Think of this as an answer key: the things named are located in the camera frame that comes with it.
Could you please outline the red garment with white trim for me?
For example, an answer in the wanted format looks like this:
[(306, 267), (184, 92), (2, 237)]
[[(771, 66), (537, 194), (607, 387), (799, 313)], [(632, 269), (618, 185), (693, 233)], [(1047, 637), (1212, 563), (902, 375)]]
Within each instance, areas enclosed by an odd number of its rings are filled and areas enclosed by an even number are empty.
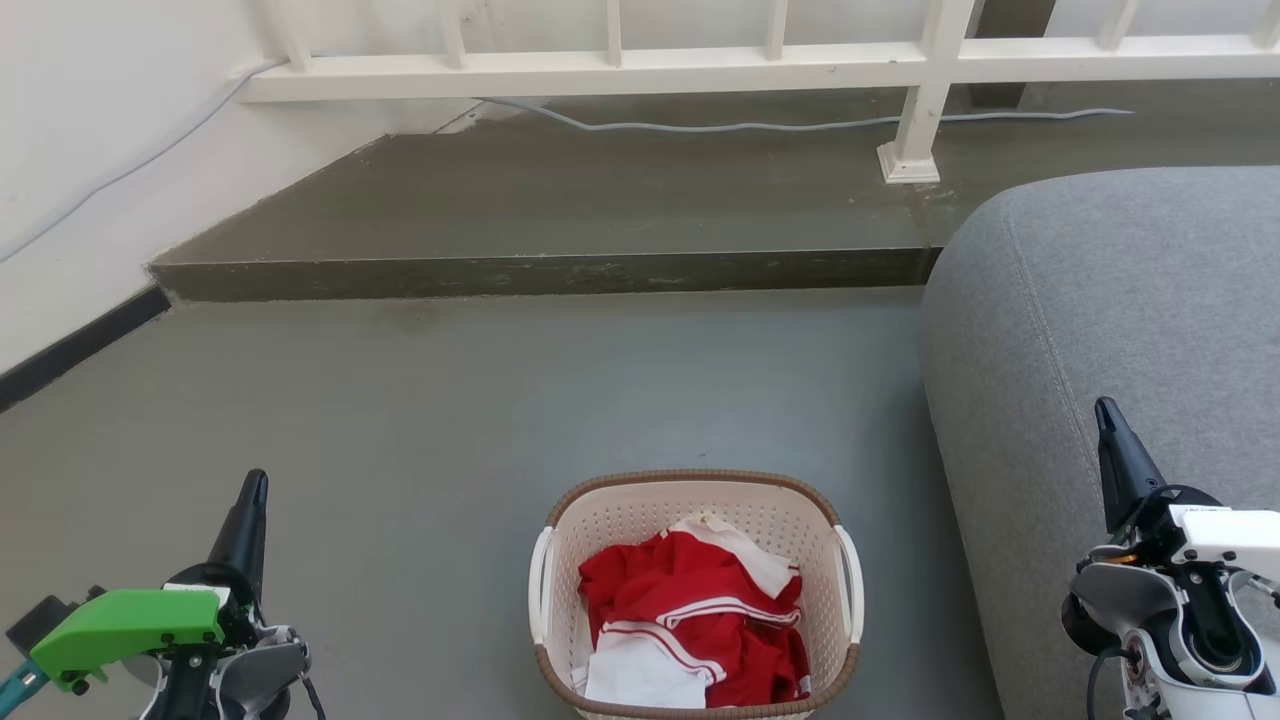
[(639, 544), (612, 544), (582, 562), (593, 652), (607, 632), (645, 632), (716, 679), (705, 708), (809, 698), (812, 670), (797, 624), (803, 577), (710, 514)]

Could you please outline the grey fabric sofa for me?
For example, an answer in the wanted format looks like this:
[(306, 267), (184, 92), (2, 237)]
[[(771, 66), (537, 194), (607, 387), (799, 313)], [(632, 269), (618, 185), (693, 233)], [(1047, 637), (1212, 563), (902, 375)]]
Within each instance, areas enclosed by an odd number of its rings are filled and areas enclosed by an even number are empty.
[(980, 205), (922, 373), (1005, 720), (1085, 720), (1060, 606), (1106, 539), (1094, 401), (1165, 479), (1280, 511), (1280, 167), (1070, 176)]

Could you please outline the cream perforated laundry basket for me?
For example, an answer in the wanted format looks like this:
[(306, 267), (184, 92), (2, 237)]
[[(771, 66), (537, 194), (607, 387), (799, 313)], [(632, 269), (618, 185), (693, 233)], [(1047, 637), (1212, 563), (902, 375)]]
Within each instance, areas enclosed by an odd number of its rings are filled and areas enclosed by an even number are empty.
[[(612, 544), (639, 544), (686, 518), (714, 515), (762, 550), (792, 560), (803, 577), (797, 628), (812, 694), (781, 705), (650, 708), (584, 698), (570, 671), (593, 653), (582, 562)], [(527, 614), (538, 666), (582, 720), (806, 720), (849, 685), (865, 615), (858, 552), (835, 507), (790, 477), (730, 470), (640, 471), (599, 477), (567, 492), (538, 537), (527, 575)]]

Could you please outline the grey concrete step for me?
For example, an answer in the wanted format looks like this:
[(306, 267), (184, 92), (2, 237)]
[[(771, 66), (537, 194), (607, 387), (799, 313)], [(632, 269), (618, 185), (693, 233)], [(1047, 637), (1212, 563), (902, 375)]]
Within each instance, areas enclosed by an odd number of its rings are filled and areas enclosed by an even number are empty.
[[(175, 301), (890, 287), (1007, 188), (1138, 167), (1280, 165), (1280, 79), (954, 90), (937, 184), (887, 184), (901, 88), (567, 97), (393, 135), (161, 254)], [(558, 111), (582, 129), (553, 120)]]

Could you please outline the white metal railing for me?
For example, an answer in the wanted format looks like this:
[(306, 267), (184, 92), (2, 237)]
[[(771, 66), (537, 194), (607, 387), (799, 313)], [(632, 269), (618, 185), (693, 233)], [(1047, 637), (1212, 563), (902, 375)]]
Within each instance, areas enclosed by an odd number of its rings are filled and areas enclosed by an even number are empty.
[(769, 0), (762, 42), (746, 47), (627, 49), (620, 0), (605, 0), (600, 51), (470, 53), (456, 0), (436, 0), (443, 53), (317, 55), (288, 0), (266, 0), (285, 51), (237, 86), (242, 102), (716, 94), (904, 87), (892, 141), (879, 146), (888, 184), (940, 181), (933, 146), (957, 85), (1280, 78), (1280, 0), (1245, 33), (1133, 35), (1142, 0), (1114, 0), (1100, 28), (1079, 37), (973, 38), (977, 0), (931, 0), (911, 42), (790, 45), (788, 0)]

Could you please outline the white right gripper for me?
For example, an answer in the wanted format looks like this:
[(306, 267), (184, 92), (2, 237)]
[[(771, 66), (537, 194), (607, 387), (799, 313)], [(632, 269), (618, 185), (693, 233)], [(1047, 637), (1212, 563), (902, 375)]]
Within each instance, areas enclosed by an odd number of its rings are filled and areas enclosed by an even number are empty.
[(1115, 398), (1094, 401), (1106, 532), (1102, 562), (1172, 571), (1193, 564), (1245, 584), (1280, 585), (1280, 511), (1231, 509), (1167, 486)]

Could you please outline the black baseboard strip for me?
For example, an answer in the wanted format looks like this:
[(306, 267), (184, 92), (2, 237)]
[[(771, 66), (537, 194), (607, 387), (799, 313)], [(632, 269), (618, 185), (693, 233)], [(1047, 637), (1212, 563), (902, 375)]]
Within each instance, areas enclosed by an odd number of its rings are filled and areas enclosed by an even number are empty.
[(0, 413), (26, 401), (129, 333), (170, 311), (156, 284), (0, 374)]

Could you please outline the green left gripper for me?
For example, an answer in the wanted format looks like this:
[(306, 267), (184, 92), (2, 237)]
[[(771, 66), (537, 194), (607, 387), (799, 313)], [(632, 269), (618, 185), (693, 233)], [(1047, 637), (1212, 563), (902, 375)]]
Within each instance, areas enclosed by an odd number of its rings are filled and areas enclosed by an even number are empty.
[(247, 473), (206, 562), (159, 588), (106, 591), (69, 611), (29, 652), (60, 689), (84, 676), (104, 679), (111, 664), (142, 653), (253, 643), (262, 601), (269, 477)]

